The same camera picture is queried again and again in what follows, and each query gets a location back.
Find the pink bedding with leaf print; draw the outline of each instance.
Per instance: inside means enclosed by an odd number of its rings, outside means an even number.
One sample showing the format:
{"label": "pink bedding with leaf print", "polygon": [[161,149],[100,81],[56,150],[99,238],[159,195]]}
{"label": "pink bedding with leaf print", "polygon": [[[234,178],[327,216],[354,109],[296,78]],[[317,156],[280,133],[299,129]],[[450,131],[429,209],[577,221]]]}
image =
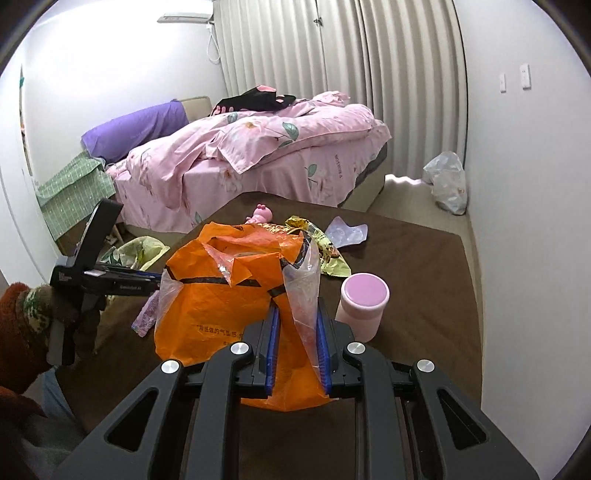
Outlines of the pink bedding with leaf print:
{"label": "pink bedding with leaf print", "polygon": [[203,160],[183,176],[183,205],[176,209],[164,206],[126,169],[117,171],[113,166],[108,173],[115,182],[117,201],[124,204],[125,223],[156,232],[188,233],[242,192],[268,192],[336,207],[389,139],[386,127],[377,128],[365,139],[308,147],[242,175],[224,161]]}
{"label": "pink bedding with leaf print", "polygon": [[337,206],[391,138],[365,105],[326,92],[279,112],[197,120],[111,166],[123,220],[186,233],[242,192]]}
{"label": "pink bedding with leaf print", "polygon": [[243,174],[261,160],[362,140],[385,125],[365,105],[345,105],[337,92],[297,100],[279,112],[232,112],[197,120],[168,137],[134,148],[125,168],[170,209],[183,204],[183,176],[196,161],[217,159]]}

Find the bed headboard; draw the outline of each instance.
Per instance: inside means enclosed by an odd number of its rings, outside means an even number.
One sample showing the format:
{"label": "bed headboard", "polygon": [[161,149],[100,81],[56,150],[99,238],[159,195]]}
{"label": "bed headboard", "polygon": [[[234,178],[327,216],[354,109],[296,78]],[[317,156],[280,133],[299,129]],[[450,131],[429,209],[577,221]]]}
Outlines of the bed headboard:
{"label": "bed headboard", "polygon": [[186,98],[180,102],[183,104],[189,123],[212,113],[212,101],[207,96]]}

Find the orange plastic bag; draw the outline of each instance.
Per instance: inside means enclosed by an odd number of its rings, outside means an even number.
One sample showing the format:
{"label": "orange plastic bag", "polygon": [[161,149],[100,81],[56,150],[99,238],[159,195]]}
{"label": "orange plastic bag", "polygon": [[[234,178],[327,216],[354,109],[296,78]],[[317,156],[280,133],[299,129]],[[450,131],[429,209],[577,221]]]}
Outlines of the orange plastic bag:
{"label": "orange plastic bag", "polygon": [[260,225],[209,223],[167,262],[183,284],[154,333],[156,353],[183,365],[208,360],[240,340],[244,328],[265,318],[273,300],[281,315],[273,395],[244,403],[291,411],[329,402],[297,332],[283,285],[281,259],[303,255],[303,238]]}

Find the pink jar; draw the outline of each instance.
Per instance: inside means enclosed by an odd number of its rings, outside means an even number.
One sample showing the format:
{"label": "pink jar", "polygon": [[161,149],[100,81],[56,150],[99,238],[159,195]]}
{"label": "pink jar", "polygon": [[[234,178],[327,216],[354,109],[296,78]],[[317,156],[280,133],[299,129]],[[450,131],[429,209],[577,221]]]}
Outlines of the pink jar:
{"label": "pink jar", "polygon": [[381,278],[371,273],[351,275],[340,288],[335,320],[349,325],[356,341],[369,342],[378,331],[389,298],[390,290]]}

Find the beige curtain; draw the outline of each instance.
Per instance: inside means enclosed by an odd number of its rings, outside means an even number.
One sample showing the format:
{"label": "beige curtain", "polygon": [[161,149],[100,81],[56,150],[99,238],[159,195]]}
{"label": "beige curtain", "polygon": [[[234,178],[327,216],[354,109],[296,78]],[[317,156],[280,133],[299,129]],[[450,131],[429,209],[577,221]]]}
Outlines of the beige curtain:
{"label": "beige curtain", "polygon": [[437,154],[464,158],[466,68],[452,0],[318,0],[329,89],[373,109],[392,172],[414,179]]}
{"label": "beige curtain", "polygon": [[314,0],[216,0],[213,11],[229,95],[256,85],[299,98],[326,90]]}

